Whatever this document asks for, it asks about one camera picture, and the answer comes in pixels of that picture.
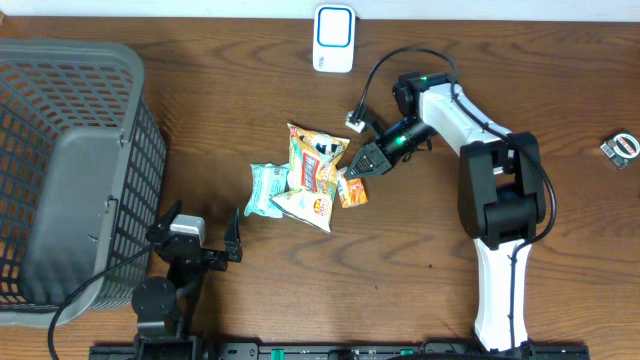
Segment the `small electronic device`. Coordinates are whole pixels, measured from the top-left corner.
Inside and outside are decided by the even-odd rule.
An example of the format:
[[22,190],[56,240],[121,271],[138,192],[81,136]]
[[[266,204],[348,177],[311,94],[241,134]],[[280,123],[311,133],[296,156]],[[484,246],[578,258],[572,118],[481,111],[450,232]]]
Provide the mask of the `small electronic device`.
[[345,5],[321,5],[313,28],[313,68],[345,73],[353,66],[356,14]]
[[600,149],[609,157],[618,169],[624,169],[640,153],[640,142],[624,129],[600,145]]

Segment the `orange snack package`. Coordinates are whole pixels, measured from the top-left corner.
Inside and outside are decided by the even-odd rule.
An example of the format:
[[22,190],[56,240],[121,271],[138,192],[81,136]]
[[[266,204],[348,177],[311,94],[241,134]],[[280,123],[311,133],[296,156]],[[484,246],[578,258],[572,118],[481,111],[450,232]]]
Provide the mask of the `orange snack package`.
[[338,195],[340,196],[340,203],[344,209],[366,204],[367,193],[364,191],[364,185],[362,180],[344,178],[344,173],[347,168],[338,170]]

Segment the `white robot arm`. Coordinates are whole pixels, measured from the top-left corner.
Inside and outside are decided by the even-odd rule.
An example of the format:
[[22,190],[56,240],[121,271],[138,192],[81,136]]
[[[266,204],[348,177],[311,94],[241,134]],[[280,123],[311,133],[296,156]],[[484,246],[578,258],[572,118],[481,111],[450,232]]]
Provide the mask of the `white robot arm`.
[[[480,298],[474,333],[487,351],[511,348],[510,293],[514,286],[513,331],[519,346],[527,341],[524,324],[526,260],[531,246],[520,250],[512,285],[511,255],[525,238],[535,235],[535,225],[544,219],[542,180],[525,157],[483,130],[457,102],[477,119],[502,135],[511,133],[491,121],[464,94],[460,85],[451,86],[447,74],[403,75],[394,86],[394,96],[405,119],[386,132],[372,114],[347,118],[352,128],[373,127],[376,140],[365,145],[347,170],[347,178],[381,175],[397,161],[414,152],[419,144],[441,135],[460,158],[458,213],[466,232],[474,239],[478,253]],[[529,134],[511,138],[530,154],[538,156],[537,142]],[[515,174],[515,181],[497,187],[495,176]]]

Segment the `plastic wrapper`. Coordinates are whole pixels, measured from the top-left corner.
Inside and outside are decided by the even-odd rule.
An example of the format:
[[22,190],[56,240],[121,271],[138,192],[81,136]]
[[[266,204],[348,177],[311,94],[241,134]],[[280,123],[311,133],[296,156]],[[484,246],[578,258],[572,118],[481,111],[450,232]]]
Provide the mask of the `plastic wrapper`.
[[328,195],[297,189],[274,196],[271,201],[286,215],[331,232],[333,199]]
[[338,195],[343,208],[350,208],[367,203],[367,193],[360,179],[347,180],[344,177],[347,168],[338,170]]
[[287,183],[290,192],[294,193],[275,196],[272,201],[285,214],[329,232],[331,208],[338,186],[336,164],[344,155],[349,139],[305,130],[291,124],[288,126],[290,141]]
[[253,191],[244,216],[256,213],[261,216],[281,218],[282,211],[271,202],[275,195],[282,194],[287,186],[289,164],[277,166],[273,164],[251,164],[253,174]]

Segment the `gray plastic basket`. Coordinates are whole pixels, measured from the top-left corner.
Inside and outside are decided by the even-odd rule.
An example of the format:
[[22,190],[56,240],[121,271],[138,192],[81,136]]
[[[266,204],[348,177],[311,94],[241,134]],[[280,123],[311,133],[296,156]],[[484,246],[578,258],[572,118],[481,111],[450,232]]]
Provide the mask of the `gray plastic basket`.
[[[48,326],[147,244],[166,147],[143,81],[123,45],[0,40],[0,325]],[[96,281],[59,323],[128,304],[147,262]]]

